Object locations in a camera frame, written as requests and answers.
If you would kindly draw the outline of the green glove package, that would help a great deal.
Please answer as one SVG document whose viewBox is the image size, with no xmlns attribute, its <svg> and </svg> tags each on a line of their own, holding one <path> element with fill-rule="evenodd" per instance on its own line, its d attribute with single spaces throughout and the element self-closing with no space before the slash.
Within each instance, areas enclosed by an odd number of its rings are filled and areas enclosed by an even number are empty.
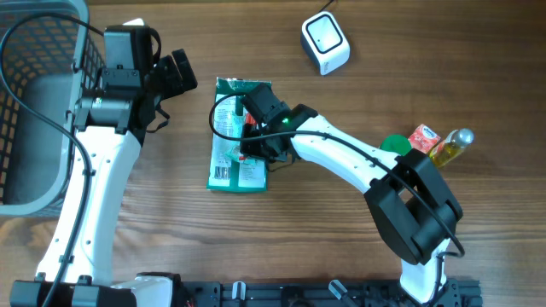
<svg viewBox="0 0 546 307">
<path fill-rule="evenodd" d="M 247 110 L 236 92 L 248 92 L 257 80 L 218 78 L 215 99 L 222 100 L 215 108 L 212 123 L 220 135 L 241 137 Z M 247 159 L 240 152 L 240 143 L 212 136 L 212 157 L 206 187 L 231 193 L 257 193 L 267 190 L 267 171 L 261 159 Z"/>
</svg>

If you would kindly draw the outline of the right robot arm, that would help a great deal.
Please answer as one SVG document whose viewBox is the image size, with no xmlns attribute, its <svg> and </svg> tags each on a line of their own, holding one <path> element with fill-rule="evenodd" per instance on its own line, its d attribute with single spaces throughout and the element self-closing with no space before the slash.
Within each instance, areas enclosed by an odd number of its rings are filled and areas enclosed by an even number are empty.
<svg viewBox="0 0 546 307">
<path fill-rule="evenodd" d="M 447 279 L 448 245 L 460 242 L 462 208 L 436 166 L 422 152 L 372 147 L 335 128 L 303 104 L 291 108 L 267 84 L 241 98 L 255 120 L 242 132 L 246 155 L 268 162 L 287 154 L 320 165 L 355 187 L 381 239 L 401 259 L 400 286 L 419 304 L 433 304 Z"/>
</svg>

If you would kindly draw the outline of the red toothpaste tube box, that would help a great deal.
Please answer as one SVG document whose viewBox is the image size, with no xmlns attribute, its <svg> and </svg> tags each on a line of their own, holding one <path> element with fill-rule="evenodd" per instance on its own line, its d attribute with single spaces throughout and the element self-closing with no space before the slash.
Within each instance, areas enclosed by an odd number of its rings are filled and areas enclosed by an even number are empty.
<svg viewBox="0 0 546 307">
<path fill-rule="evenodd" d="M 259 136 L 258 124 L 250 113 L 246 114 L 245 124 L 243 125 L 242 135 L 243 138 L 250 138 Z M 241 153 L 247 159 L 257 159 L 257 150 L 259 149 L 259 143 L 257 142 L 242 142 Z"/>
</svg>

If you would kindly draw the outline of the yellow oil bottle grey cap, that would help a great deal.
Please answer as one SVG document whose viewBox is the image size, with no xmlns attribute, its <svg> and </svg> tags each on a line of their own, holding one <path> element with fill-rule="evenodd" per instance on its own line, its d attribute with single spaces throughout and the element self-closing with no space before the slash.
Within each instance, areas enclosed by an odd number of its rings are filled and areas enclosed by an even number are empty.
<svg viewBox="0 0 546 307">
<path fill-rule="evenodd" d="M 473 140 L 474 133 L 469 128 L 453 130 L 429 152 L 428 156 L 437 168 L 441 168 L 462 154 Z"/>
</svg>

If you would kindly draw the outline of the green lid jar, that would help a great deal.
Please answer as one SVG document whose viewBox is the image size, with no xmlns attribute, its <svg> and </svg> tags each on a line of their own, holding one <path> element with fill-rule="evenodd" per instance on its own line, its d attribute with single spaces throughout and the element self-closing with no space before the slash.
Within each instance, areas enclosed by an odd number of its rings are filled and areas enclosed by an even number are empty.
<svg viewBox="0 0 546 307">
<path fill-rule="evenodd" d="M 402 135 L 390 135 L 380 145 L 380 149 L 405 156 L 411 149 L 410 141 Z"/>
</svg>

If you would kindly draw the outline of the red tissue pack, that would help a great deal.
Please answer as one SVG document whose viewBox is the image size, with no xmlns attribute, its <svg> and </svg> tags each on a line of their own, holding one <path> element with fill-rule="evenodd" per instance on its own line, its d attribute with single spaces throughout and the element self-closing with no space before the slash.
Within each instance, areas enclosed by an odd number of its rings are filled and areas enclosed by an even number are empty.
<svg viewBox="0 0 546 307">
<path fill-rule="evenodd" d="M 425 154 L 428 154 L 440 139 L 441 136 L 424 124 L 419 125 L 408 138 L 412 148 Z"/>
</svg>

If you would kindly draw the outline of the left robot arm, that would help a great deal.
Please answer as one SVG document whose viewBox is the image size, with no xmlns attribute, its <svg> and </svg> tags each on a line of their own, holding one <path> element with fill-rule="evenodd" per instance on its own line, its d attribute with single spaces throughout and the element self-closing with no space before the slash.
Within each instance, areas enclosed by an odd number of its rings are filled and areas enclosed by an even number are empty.
<svg viewBox="0 0 546 307">
<path fill-rule="evenodd" d="M 179 275 L 144 272 L 113 282 L 113 238 L 125 186 L 161 102 L 197 81 L 183 50 L 162 55 L 160 36 L 140 20 L 103 32 L 106 63 L 77 100 L 76 147 L 60 219 L 35 277 L 16 281 L 13 306 L 177 306 Z"/>
</svg>

